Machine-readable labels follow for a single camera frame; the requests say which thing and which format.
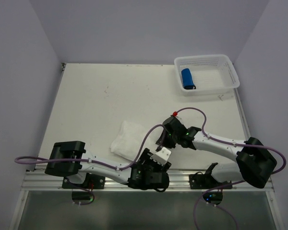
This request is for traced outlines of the white towel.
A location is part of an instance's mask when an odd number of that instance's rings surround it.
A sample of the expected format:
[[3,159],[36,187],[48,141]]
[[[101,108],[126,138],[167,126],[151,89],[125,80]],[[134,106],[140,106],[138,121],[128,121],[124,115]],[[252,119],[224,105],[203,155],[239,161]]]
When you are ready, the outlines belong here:
[[[117,137],[110,145],[110,152],[133,161],[139,152],[140,146],[149,129],[140,124],[123,121]],[[143,149],[148,148],[150,151],[155,151],[158,147],[157,140],[162,135],[163,128],[155,128],[147,137]]]

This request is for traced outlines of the blue towel with black trim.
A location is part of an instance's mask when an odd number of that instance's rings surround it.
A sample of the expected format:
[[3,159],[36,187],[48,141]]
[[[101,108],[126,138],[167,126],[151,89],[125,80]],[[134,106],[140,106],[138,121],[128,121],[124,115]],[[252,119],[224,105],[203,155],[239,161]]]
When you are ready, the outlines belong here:
[[181,71],[182,85],[186,90],[195,90],[196,86],[193,82],[192,74],[189,68],[185,68]]

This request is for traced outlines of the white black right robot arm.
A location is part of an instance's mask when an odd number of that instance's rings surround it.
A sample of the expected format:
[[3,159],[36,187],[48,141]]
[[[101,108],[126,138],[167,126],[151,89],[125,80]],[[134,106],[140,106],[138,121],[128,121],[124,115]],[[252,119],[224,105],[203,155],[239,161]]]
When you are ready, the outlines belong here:
[[243,140],[221,139],[205,134],[198,127],[186,128],[181,119],[171,116],[163,122],[165,133],[156,141],[168,149],[180,145],[192,150],[208,151],[229,159],[231,162],[212,163],[205,173],[189,176],[192,189],[211,189],[222,186],[231,189],[232,181],[245,181],[256,188],[264,188],[276,167],[276,159],[256,138]]

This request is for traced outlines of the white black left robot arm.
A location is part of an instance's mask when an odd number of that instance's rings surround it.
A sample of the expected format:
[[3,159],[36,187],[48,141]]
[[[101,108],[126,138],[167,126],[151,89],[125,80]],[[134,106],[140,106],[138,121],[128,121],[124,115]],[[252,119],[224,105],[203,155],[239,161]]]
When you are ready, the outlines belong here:
[[67,178],[79,188],[89,185],[89,174],[110,178],[132,189],[165,191],[169,186],[168,161],[171,151],[162,147],[157,152],[144,149],[132,165],[109,161],[85,150],[81,141],[54,144],[45,173]]

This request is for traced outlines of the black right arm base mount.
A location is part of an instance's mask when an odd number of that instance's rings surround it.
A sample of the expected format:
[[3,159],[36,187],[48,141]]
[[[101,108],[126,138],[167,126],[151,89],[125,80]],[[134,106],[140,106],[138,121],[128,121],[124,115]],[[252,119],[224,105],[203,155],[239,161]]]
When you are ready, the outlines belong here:
[[218,182],[211,174],[197,172],[189,175],[189,184],[191,189],[211,189],[222,186],[223,189],[232,189],[230,182]]

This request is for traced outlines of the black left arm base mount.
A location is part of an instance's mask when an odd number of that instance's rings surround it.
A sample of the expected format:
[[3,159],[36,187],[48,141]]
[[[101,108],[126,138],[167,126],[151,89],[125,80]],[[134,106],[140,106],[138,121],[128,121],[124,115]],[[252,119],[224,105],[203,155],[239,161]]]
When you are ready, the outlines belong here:
[[77,186],[84,189],[96,190],[104,189],[104,185],[105,177],[94,174],[87,174],[84,182],[81,184],[76,184],[75,182],[68,183],[65,180],[62,182],[63,189],[73,189]]

